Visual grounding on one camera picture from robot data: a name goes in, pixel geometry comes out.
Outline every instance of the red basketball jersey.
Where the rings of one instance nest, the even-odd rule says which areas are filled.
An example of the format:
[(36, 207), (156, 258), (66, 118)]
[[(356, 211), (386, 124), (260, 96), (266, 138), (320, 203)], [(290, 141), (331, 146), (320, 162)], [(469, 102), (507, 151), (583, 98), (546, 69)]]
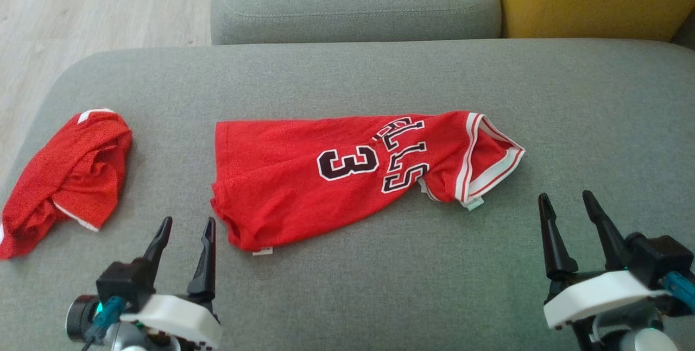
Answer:
[(432, 200), (477, 207), (524, 149), (482, 114), (219, 122), (212, 207), (248, 251), (372, 215), (419, 182)]

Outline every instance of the white stripe trim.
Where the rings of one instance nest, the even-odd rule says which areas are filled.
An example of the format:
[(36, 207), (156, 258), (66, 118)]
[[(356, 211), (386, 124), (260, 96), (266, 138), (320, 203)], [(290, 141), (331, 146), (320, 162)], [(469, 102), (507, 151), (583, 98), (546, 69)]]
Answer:
[(265, 248), (261, 248), (261, 250), (258, 252), (251, 252), (251, 255), (266, 255), (266, 254), (273, 254), (273, 247), (265, 247)]
[[(480, 173), (476, 180), (471, 182), (469, 192), (474, 193), (475, 197), (480, 197), (484, 193), (489, 192), (489, 190), (493, 189), (497, 183), (501, 182), (508, 175), (510, 175), (512, 171), (514, 171), (519, 165), (521, 158), (526, 152), (523, 147), (517, 145), (515, 141), (511, 140), (508, 136), (497, 130), (497, 128), (495, 128), (495, 126), (493, 126), (486, 117), (482, 118), (482, 123), (483, 124), (480, 126), (480, 129), (484, 131), (484, 133), (490, 135), (490, 137), (494, 140), (505, 141), (512, 147), (507, 148), (507, 153), (504, 158)], [(491, 184), (490, 182), (495, 179), (497, 179), (496, 182)]]
[(87, 229), (89, 229), (89, 230), (92, 230), (92, 231), (99, 231), (99, 229), (97, 229), (96, 227), (94, 227), (94, 225), (91, 225), (89, 222), (85, 222), (84, 220), (81, 220), (79, 217), (77, 217), (77, 215), (72, 214), (72, 213), (71, 213), (70, 211), (68, 211), (68, 210), (65, 210), (65, 208), (61, 207), (61, 206), (59, 205), (59, 203), (56, 203), (56, 202), (55, 202), (55, 200), (53, 200), (53, 204), (54, 204), (55, 207), (57, 207), (60, 211), (62, 211), (63, 213), (65, 213), (65, 215), (67, 215), (68, 217), (71, 217), (73, 220), (76, 220), (77, 223), (79, 223), (80, 225), (83, 225), (85, 228), (87, 228)]
[(469, 193), (469, 182), (471, 181), (472, 173), (467, 173), (472, 171), (471, 166), (471, 153), (476, 145), (477, 141), (477, 126), (479, 120), (476, 123), (476, 118), (480, 114), (469, 113), (466, 119), (466, 134), (469, 136), (469, 147), (464, 153), (464, 158), (461, 162), (461, 170), (459, 171), (459, 176), (456, 177), (456, 190), (454, 192), (454, 197), (459, 200), (459, 202), (467, 202), (467, 194)]
[(504, 158), (497, 161), (497, 163), (487, 168), (487, 170), (485, 170), (484, 172), (480, 173), (476, 180), (471, 181), (471, 185), (469, 185), (470, 192), (474, 193), (476, 197), (479, 197), (483, 195), (485, 192), (491, 190), (493, 187), (495, 187), (495, 185), (497, 185), (496, 183), (490, 184), (492, 180), (494, 180), (498, 176), (501, 177), (499, 177), (497, 182), (504, 180), (504, 178), (510, 175), (511, 172), (514, 171), (516, 166), (519, 165), (519, 159), (521, 157), (517, 158), (516, 155), (519, 154), (520, 151), (521, 150), (519, 150), (518, 148), (508, 148), (507, 155), (505, 155)]
[(427, 186), (427, 182), (425, 181), (424, 178), (420, 177), (417, 182), (420, 184), (420, 192), (421, 193), (426, 193), (427, 196), (431, 199), (434, 200), (435, 202), (441, 202), (441, 200), (437, 199), (437, 197), (432, 193), (432, 191), (429, 190), (429, 187)]
[(82, 123), (83, 121), (87, 120), (89, 118), (89, 114), (92, 112), (110, 112), (112, 114), (116, 113), (112, 111), (109, 108), (101, 108), (101, 109), (90, 109), (89, 111), (84, 111), (82, 114), (80, 114), (80, 118), (77, 119), (77, 123)]

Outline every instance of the clothing tag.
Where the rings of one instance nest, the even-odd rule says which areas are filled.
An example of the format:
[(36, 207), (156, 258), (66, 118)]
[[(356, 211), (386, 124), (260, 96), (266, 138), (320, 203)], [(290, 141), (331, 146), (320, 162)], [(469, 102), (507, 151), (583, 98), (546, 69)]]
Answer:
[(258, 252), (251, 252), (252, 255), (273, 254), (273, 247), (263, 248)]
[(460, 203), (468, 211), (472, 211), (472, 210), (476, 210), (476, 208), (480, 207), (480, 205), (482, 203), (484, 203), (484, 201), (482, 200), (482, 197), (477, 197), (477, 198), (471, 199), (470, 202), (467, 202), (467, 203), (460, 202)]

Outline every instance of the gray couch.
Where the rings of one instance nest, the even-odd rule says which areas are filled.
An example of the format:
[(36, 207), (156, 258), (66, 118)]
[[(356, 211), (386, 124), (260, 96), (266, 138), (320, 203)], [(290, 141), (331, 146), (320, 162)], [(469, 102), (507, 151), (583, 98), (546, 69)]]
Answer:
[[(486, 24), (498, 24), (498, 10)], [(338, 22), (335, 32), (357, 32)], [(417, 39), (411, 30), (402, 37)], [(213, 31), (225, 42), (310, 41), (298, 24), (244, 31), (218, 18)], [(623, 234), (670, 234), (695, 248), (693, 67), (695, 52), (684, 47), (600, 39), (257, 44), (87, 58), (50, 91), (0, 200), (68, 118), (103, 106), (134, 132), (123, 197), (101, 232), (60, 224), (31, 254), (0, 262), (2, 349), (79, 349), (64, 334), (67, 307), (94, 293), (110, 262), (142, 254), (166, 215), (174, 230), (156, 286), (184, 291), (213, 215), (216, 121), (452, 109), (487, 114), (524, 146), (518, 170), (472, 212), (410, 190), (367, 220), (273, 255), (239, 251), (219, 224), (224, 349), (577, 349), (570, 331), (544, 321), (537, 197), (551, 195), (580, 269), (603, 267), (584, 189)], [(77, 259), (85, 252), (89, 260)], [(670, 319), (667, 333), (692, 348), (693, 324)]]

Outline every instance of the jersey armhole trim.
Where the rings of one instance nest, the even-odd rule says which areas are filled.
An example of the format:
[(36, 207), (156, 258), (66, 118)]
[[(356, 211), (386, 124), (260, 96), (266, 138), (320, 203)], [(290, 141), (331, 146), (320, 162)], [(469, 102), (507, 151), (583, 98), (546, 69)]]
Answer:
[(480, 197), (504, 180), (519, 165), (526, 152), (523, 147), (497, 130), (487, 118), (482, 119), (480, 129), (494, 140), (509, 143), (511, 147), (507, 148), (507, 153), (501, 160), (483, 171), (476, 180), (471, 181), (470, 198)]
[(477, 129), (480, 124), (480, 119), (484, 118), (484, 114), (469, 113), (466, 118), (466, 134), (469, 136), (469, 147), (464, 153), (464, 158), (461, 162), (461, 170), (456, 177), (456, 189), (454, 197), (461, 203), (469, 202), (469, 184), (472, 176), (471, 155), (473, 148), (477, 142)]
[(431, 190), (429, 190), (429, 186), (427, 186), (427, 181), (425, 181), (425, 177), (422, 176), (419, 179), (417, 179), (418, 184), (420, 184), (420, 192), (421, 193), (426, 193), (427, 197), (429, 197), (431, 200), (434, 200), (435, 202), (441, 202), (434, 193), (432, 193)]

